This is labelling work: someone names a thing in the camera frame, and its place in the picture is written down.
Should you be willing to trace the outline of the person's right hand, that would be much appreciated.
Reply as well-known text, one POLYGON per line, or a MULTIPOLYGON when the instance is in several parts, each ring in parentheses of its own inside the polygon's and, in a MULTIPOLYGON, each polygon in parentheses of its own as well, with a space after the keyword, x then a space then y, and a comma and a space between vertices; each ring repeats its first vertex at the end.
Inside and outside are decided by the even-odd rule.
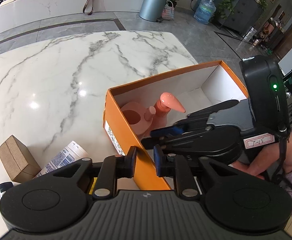
MULTIPOLYGON (((266 171, 280 158, 280 145, 279 143, 267 145, 257 155, 250 165, 245 165, 240 161, 235 161, 231 166, 246 172, 252 176, 262 178, 260 174, 266 171)), ((292 133, 287 143, 286 158, 283 163, 283 169, 286 173, 292 172, 292 133)))

